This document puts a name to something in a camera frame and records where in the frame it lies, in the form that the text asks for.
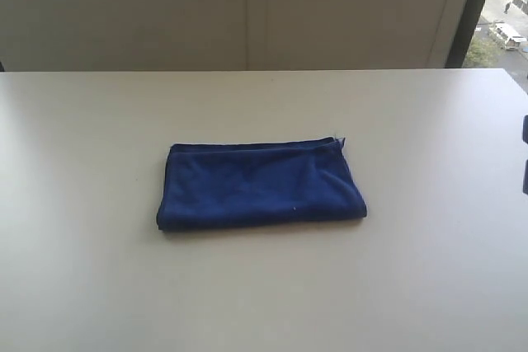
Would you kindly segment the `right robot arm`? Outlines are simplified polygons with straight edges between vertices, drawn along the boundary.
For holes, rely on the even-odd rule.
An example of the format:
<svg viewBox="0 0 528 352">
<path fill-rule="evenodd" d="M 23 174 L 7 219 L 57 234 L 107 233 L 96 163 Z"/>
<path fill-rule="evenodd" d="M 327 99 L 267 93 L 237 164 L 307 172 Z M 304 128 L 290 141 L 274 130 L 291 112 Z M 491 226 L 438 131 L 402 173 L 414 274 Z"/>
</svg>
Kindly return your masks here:
<svg viewBox="0 0 528 352">
<path fill-rule="evenodd" d="M 522 141 L 528 145 L 528 115 L 525 115 L 523 118 L 523 125 L 522 125 Z M 523 194 L 528 195 L 528 159 L 526 154 L 526 162 L 525 162 L 525 170 L 524 170 L 524 176 L 523 176 L 523 186 L 522 186 Z"/>
</svg>

